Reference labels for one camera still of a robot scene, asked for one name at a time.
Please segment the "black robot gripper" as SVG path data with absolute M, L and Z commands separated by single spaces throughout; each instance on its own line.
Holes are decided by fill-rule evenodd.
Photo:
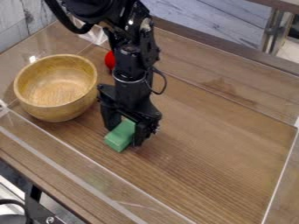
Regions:
M 104 126 L 110 131 L 125 116 L 134 122 L 132 145 L 138 147 L 160 128 L 161 112 L 150 102 L 153 75 L 146 73 L 140 80 L 121 80 L 114 84 L 98 84 L 100 114 Z

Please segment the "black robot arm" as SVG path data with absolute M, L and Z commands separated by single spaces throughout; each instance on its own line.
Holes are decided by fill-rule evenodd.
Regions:
M 133 146 L 156 133 L 161 112 L 150 102 L 153 77 L 161 72 L 154 63 L 160 48 L 154 42 L 154 23 L 140 0 L 44 0 L 64 27 L 85 34 L 104 23 L 109 47 L 116 59 L 114 83 L 97 86 L 100 112 L 105 128 L 113 130 L 125 117 L 134 123 L 129 143 Z

